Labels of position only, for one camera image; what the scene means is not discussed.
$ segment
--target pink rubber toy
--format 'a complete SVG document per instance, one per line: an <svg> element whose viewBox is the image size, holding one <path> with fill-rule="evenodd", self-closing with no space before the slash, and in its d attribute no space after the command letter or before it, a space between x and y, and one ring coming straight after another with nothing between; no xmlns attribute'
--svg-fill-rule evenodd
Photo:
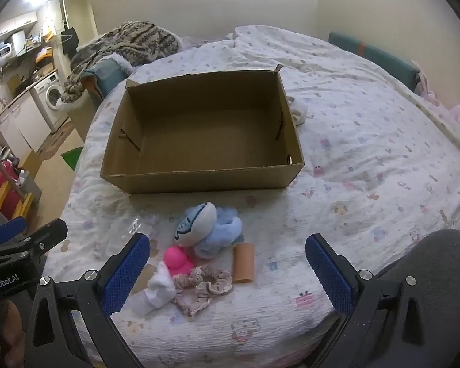
<svg viewBox="0 0 460 368"><path fill-rule="evenodd" d="M178 274L191 274L195 267L192 260L184 253L184 248L171 246L164 253L164 262L167 264L170 276Z"/></svg>

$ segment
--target kitchen cabinet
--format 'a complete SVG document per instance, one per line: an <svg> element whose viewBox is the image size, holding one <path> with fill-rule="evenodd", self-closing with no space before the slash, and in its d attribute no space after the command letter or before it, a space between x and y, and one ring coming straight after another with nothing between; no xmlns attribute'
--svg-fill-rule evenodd
<svg viewBox="0 0 460 368"><path fill-rule="evenodd" d="M0 115L0 145L8 146L15 156L25 156L31 148L22 136L21 131L13 121L10 112L5 111Z"/></svg>
<svg viewBox="0 0 460 368"><path fill-rule="evenodd" d="M13 33L21 30L24 30L26 35L29 34L37 21L36 11L31 11L0 23L0 40L4 41Z"/></svg>
<svg viewBox="0 0 460 368"><path fill-rule="evenodd" d="M25 13L24 15L19 15L15 18L15 27L23 27L30 25L32 23L36 23L38 21L38 15L36 11Z"/></svg>
<svg viewBox="0 0 460 368"><path fill-rule="evenodd" d="M8 21L0 23L0 37L12 32L16 28L15 18L9 19Z"/></svg>
<svg viewBox="0 0 460 368"><path fill-rule="evenodd" d="M51 133L51 129L44 120L31 93L27 92L19 97L7 110L27 143L37 152Z"/></svg>

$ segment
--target toilet paper roll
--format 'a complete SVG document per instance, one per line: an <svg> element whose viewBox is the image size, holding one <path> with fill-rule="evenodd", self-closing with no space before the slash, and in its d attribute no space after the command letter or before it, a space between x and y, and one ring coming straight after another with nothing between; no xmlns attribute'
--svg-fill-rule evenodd
<svg viewBox="0 0 460 368"><path fill-rule="evenodd" d="M237 243L234 246L232 277L237 284L254 280L254 244Z"/></svg>

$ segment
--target green object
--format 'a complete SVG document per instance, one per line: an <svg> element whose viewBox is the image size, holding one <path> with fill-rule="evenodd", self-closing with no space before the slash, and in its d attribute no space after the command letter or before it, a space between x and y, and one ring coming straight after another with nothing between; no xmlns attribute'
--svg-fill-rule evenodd
<svg viewBox="0 0 460 368"><path fill-rule="evenodd" d="M72 170L75 170L76 164L79 161L80 154L82 153L83 147L75 148L74 150L62 153L61 156L63 160L71 167Z"/></svg>
<svg viewBox="0 0 460 368"><path fill-rule="evenodd" d="M409 65L379 48L335 32L329 34L329 43L376 63L390 75L404 83L411 91L414 91L419 82L417 76L419 69L417 67Z"/></svg>

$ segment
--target screw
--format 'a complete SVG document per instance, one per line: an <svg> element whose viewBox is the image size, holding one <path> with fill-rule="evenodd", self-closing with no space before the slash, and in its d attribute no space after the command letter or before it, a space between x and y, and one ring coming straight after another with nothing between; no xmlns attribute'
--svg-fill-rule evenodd
<svg viewBox="0 0 460 368"><path fill-rule="evenodd" d="M364 279L365 281L369 281L373 278L373 274L368 270L361 270L359 272L359 277Z"/></svg>
<svg viewBox="0 0 460 368"><path fill-rule="evenodd" d="M83 277L87 280L87 281L91 281L91 280L94 280L96 279L97 277L97 271L96 270L90 270L90 271L87 271Z"/></svg>
<svg viewBox="0 0 460 368"><path fill-rule="evenodd" d="M39 280L39 284L42 285L42 286L45 286L45 285L49 284L50 279L51 279L50 277L42 277Z"/></svg>
<svg viewBox="0 0 460 368"><path fill-rule="evenodd" d="M411 277L411 276L408 276L406 277L406 282L410 285L410 286L414 286L415 284L417 284L417 281L414 277Z"/></svg>

